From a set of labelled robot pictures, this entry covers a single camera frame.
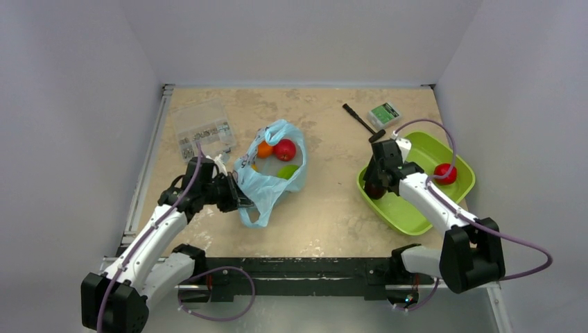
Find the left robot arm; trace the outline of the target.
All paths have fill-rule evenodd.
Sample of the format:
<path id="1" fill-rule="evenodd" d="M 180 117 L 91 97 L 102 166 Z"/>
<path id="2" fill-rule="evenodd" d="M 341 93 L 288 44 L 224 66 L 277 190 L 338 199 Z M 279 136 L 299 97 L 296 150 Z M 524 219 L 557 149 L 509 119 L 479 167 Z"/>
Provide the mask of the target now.
<path id="1" fill-rule="evenodd" d="M 205 251 L 180 244 L 164 261 L 159 258 L 174 238 L 206 205 L 232 212 L 248 202 L 221 157 L 192 158 L 185 174 L 162 192 L 139 235 L 101 273 L 82 281 L 81 321 L 96 332 L 141 332 L 153 307 L 182 282 L 213 288 L 213 274 L 230 267 L 209 268 Z"/>

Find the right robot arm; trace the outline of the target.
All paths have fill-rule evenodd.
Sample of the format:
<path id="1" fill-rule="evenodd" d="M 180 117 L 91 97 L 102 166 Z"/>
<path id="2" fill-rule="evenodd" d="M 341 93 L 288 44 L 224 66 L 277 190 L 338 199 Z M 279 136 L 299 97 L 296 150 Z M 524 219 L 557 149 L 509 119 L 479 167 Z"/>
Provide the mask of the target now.
<path id="1" fill-rule="evenodd" d="M 462 293 L 505 277 L 499 227 L 479 219 L 443 194 L 424 170 L 406 161 L 407 139 L 387 139 L 371 145 L 364 179 L 377 189 L 403 198 L 443 236 L 441 250 L 409 245 L 394 250 L 389 272 L 398 282 L 416 273 L 440 278 L 454 293 Z"/>

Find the blue plastic bag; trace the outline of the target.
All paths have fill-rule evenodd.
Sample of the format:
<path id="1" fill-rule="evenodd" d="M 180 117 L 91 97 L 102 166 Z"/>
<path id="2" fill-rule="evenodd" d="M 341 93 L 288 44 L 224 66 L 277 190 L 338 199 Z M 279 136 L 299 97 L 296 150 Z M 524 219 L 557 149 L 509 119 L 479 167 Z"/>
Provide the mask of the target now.
<path id="1" fill-rule="evenodd" d="M 272 147 L 282 139 L 289 139 L 297 146 L 297 155 L 289 162 L 276 157 L 257 158 L 257 146 L 266 141 Z M 284 166 L 294 164 L 299 169 L 289 180 L 276 176 Z M 244 155 L 234 162 L 234 173 L 239 188 L 250 198 L 255 206 L 238 208 L 241 222 L 249 228 L 264 228 L 276 204 L 287 194 L 299 192 L 306 184 L 309 166 L 309 153 L 303 132 L 285 119 L 279 119 L 258 129 Z"/>

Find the dark red fake fruit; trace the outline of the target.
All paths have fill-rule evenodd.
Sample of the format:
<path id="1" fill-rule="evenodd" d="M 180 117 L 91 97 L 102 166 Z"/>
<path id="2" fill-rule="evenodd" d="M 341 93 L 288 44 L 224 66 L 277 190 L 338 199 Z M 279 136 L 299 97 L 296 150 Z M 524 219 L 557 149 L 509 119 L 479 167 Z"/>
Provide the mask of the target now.
<path id="1" fill-rule="evenodd" d="M 365 194 L 372 200 L 379 200 L 388 193 L 386 188 L 376 186 L 371 182 L 366 182 L 363 188 Z"/>

